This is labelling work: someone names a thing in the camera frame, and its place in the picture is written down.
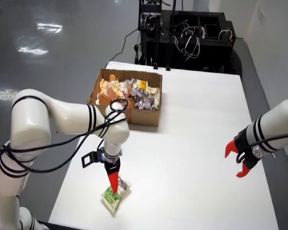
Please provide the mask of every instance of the plastic snack bag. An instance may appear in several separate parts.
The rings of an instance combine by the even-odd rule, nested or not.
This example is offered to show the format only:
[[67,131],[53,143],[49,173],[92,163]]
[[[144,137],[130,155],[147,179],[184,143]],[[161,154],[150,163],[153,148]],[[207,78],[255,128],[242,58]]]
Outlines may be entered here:
[[108,207],[112,215],[115,214],[115,211],[120,203],[122,196],[129,190],[130,186],[131,186],[130,183],[123,181],[119,177],[119,188],[116,194],[113,194],[112,188],[111,186],[109,186],[105,190],[105,192],[102,195],[100,195],[102,201]]
[[144,91],[147,91],[148,88],[148,82],[144,80],[138,80],[138,79],[132,79],[132,89],[142,89]]

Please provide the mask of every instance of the wall outlet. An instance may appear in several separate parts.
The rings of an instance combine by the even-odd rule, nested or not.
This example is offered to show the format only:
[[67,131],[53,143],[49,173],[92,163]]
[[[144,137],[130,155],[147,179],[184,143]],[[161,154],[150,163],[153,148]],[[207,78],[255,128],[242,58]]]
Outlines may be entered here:
[[257,16],[258,16],[258,19],[259,19],[261,25],[263,25],[264,21],[265,21],[265,15],[260,8],[258,8]]

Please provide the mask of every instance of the open cardboard box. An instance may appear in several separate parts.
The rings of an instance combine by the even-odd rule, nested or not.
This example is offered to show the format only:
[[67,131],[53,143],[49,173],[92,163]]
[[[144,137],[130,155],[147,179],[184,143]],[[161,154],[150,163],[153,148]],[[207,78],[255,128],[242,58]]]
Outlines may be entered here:
[[105,79],[106,81],[109,81],[109,77],[111,74],[114,74],[116,80],[118,81],[124,81],[126,79],[131,80],[135,78],[147,81],[148,86],[150,87],[158,87],[160,89],[160,103],[159,103],[159,109],[157,111],[128,108],[127,111],[125,112],[129,124],[142,125],[142,126],[158,126],[159,116],[161,112],[162,75],[157,73],[149,73],[133,70],[101,69],[95,82],[93,91],[90,97],[88,98],[87,102],[91,105],[96,106],[103,116],[105,115],[105,109],[107,106],[95,104],[95,101],[97,99],[97,94],[100,93],[99,84],[101,80]]

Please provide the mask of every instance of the concrete floor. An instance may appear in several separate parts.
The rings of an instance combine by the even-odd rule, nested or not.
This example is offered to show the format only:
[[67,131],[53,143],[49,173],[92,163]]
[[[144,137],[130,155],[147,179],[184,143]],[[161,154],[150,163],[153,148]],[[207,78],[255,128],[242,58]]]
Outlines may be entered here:
[[[193,9],[205,10],[207,3],[195,0]],[[0,146],[10,138],[11,99],[17,91],[33,88],[59,100],[86,103],[99,69],[121,50],[124,36],[137,28],[137,17],[136,0],[0,0]],[[127,39],[116,61],[134,62],[137,36]],[[234,48],[254,120],[269,106],[246,43],[237,39]],[[70,138],[56,134],[52,124],[51,129],[52,143]],[[58,165],[75,146],[76,142],[47,150],[34,168]],[[264,168],[279,229],[286,230],[288,160],[283,151],[277,155],[275,160],[264,159]],[[68,165],[50,174],[31,174],[21,205],[48,221],[67,169]]]

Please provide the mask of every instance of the table surface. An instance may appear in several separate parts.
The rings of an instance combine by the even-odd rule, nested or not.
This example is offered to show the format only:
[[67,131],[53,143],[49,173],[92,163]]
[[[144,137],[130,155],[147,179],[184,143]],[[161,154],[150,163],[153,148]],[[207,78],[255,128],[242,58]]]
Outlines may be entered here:
[[240,77],[110,62],[108,69],[163,75],[159,127],[130,126],[120,176],[132,183],[115,216],[101,202],[103,165],[82,168],[100,139],[73,158],[49,222],[90,229],[277,230],[261,161],[244,178],[225,146],[250,122]]

